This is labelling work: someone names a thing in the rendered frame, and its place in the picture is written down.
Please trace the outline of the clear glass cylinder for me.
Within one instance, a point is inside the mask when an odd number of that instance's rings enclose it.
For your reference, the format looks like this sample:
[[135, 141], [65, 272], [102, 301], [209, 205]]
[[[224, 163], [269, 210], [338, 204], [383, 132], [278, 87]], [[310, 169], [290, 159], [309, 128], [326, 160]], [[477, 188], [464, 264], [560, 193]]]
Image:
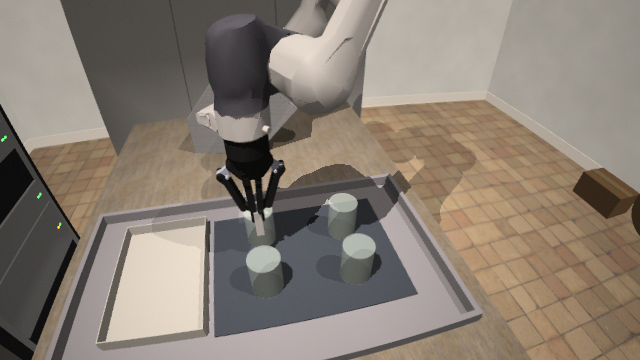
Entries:
[[372, 238], [365, 234], [351, 234], [342, 245], [340, 275], [351, 285], [366, 283], [371, 274], [376, 245]]
[[263, 224], [265, 235], [257, 236], [256, 226], [255, 223], [252, 222], [251, 213], [249, 211], [243, 212], [248, 241], [253, 247], [262, 245], [270, 246], [276, 239], [272, 207], [265, 208], [264, 213], [265, 222], [263, 222]]
[[347, 193], [337, 193], [329, 199], [328, 232], [336, 239], [354, 234], [357, 199]]
[[264, 299], [274, 298], [284, 287], [279, 251], [267, 245], [252, 249], [246, 264], [254, 293]]

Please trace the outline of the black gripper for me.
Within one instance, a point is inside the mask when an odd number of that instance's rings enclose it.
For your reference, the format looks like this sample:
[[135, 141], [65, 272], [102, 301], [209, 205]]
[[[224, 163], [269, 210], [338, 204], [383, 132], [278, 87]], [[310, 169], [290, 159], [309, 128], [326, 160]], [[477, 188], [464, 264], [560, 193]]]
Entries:
[[[286, 170], [284, 161], [273, 159], [273, 155], [270, 153], [268, 134], [246, 143], [224, 140], [224, 145], [227, 155], [226, 165], [217, 169], [216, 179], [226, 187], [242, 212], [250, 211], [252, 222], [256, 226], [257, 236], [265, 235], [263, 227], [263, 221], [265, 221], [264, 209], [271, 208], [273, 205], [280, 177]], [[263, 199], [262, 177], [265, 176], [270, 167], [272, 172], [266, 196]], [[229, 171], [242, 180], [247, 201], [232, 177], [230, 177]], [[254, 201], [250, 180], [255, 180], [257, 204]]]

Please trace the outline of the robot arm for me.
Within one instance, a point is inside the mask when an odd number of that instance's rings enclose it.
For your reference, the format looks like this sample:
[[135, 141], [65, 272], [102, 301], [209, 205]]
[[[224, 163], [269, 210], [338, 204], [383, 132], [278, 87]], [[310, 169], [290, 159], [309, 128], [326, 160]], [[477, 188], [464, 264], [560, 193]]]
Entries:
[[196, 113], [197, 122], [246, 143], [271, 133], [276, 93], [310, 116], [332, 112], [348, 99], [387, 2], [302, 0], [283, 28], [255, 14], [214, 22], [205, 46], [214, 104]]

